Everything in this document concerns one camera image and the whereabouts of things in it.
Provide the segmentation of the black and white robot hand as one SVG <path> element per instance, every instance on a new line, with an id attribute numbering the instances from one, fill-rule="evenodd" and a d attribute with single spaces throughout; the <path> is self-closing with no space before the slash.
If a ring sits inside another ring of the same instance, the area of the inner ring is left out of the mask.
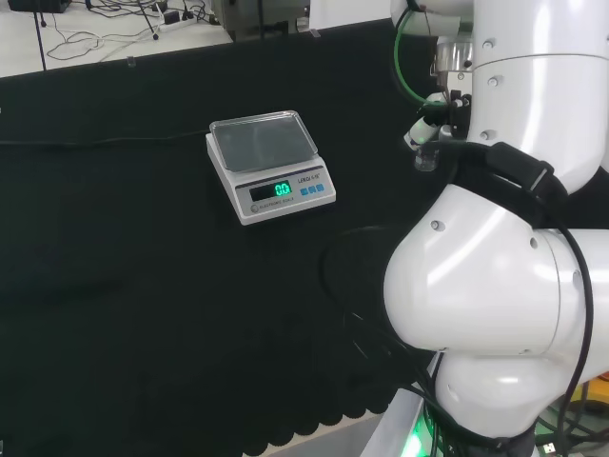
<path id="1" fill-rule="evenodd" d="M 443 136 L 449 140 L 464 140 L 470 125 L 471 101 L 471 95 L 460 90 L 430 94 L 418 109 L 419 119 L 403 136 L 403 141 L 416 151 Z"/>

